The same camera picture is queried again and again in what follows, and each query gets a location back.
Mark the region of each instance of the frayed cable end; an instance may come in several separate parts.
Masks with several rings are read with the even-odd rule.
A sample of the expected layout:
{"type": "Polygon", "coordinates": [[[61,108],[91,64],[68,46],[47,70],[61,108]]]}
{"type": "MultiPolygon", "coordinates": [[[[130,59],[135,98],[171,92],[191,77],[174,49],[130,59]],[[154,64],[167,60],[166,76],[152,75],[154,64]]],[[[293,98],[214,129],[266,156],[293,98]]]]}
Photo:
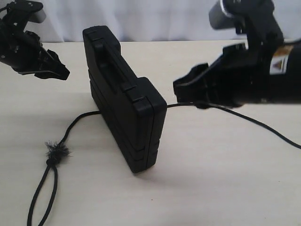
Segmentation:
{"type": "Polygon", "coordinates": [[[57,165],[70,154],[69,149],[66,147],[64,143],[60,142],[60,143],[52,144],[51,142],[46,142],[45,144],[48,148],[48,152],[47,152],[48,165],[49,164],[57,165]]]}

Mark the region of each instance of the black plastic case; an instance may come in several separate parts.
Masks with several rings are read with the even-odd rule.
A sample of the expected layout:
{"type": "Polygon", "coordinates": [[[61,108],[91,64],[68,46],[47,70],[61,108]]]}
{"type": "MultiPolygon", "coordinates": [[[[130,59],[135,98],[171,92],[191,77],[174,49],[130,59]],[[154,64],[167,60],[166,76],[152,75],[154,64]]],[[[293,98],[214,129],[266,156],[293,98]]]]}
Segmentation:
{"type": "Polygon", "coordinates": [[[151,82],[137,78],[107,26],[83,31],[92,97],[131,171],[153,166],[167,103],[151,82]]]}

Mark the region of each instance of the table surface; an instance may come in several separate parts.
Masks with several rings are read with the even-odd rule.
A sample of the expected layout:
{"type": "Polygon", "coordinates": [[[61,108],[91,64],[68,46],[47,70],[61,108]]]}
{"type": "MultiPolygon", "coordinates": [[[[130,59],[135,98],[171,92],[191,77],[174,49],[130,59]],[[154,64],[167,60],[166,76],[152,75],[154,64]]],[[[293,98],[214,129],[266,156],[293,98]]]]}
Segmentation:
{"type": "MultiPolygon", "coordinates": [[[[215,60],[234,41],[122,43],[138,77],[169,104],[173,81],[215,60]]],[[[83,43],[46,43],[71,71],[67,81],[21,76],[0,65],[0,219],[25,225],[46,167],[45,141],[59,141],[80,114],[97,110],[83,43]]],[[[254,117],[301,143],[300,106],[246,105],[254,117]]],[[[169,109],[156,165],[134,176],[100,115],[80,121],[59,166],[59,188],[47,226],[298,226],[301,150],[225,112],[169,109]]],[[[33,225],[43,216],[51,173],[33,225]]]]}

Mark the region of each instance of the white curtain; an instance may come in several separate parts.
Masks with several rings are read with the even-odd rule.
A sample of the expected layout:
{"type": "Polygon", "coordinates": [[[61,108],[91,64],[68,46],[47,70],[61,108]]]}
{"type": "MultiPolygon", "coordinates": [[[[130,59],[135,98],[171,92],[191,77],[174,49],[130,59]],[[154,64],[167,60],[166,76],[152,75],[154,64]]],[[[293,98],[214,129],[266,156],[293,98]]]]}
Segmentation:
{"type": "MultiPolygon", "coordinates": [[[[208,12],[217,0],[40,0],[47,19],[29,23],[42,41],[82,41],[82,30],[107,25],[120,41],[228,40],[234,30],[214,31],[208,12]]],[[[11,0],[0,0],[0,7],[11,0]]],[[[301,38],[301,0],[274,0],[286,38],[301,38]]]]}

